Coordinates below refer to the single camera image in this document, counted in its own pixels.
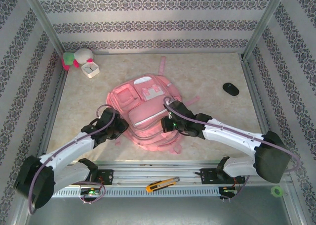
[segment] stuffed toy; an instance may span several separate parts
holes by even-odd
[[[92,61],[93,53],[87,48],[81,48],[75,53],[65,52],[62,58],[63,67],[66,70],[69,70],[72,64],[74,64],[76,68],[79,68],[80,64],[91,63]]]

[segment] wall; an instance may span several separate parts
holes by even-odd
[[[26,0],[0,0],[0,224],[17,205],[13,185],[36,155],[62,67]]]
[[[303,161],[293,173],[308,224],[316,224],[316,0],[282,0],[250,65],[270,128]]]
[[[269,0],[40,0],[67,51],[242,53]]]

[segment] computer mouse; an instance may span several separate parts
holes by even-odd
[[[232,96],[236,96],[239,94],[239,90],[237,87],[235,87],[234,84],[232,83],[225,83],[223,85],[223,89],[224,91],[226,91],[229,95],[232,95]]]

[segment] green tape roll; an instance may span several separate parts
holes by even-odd
[[[280,198],[283,196],[283,189],[280,186],[273,186],[271,188],[271,194],[275,197],[275,198]]]

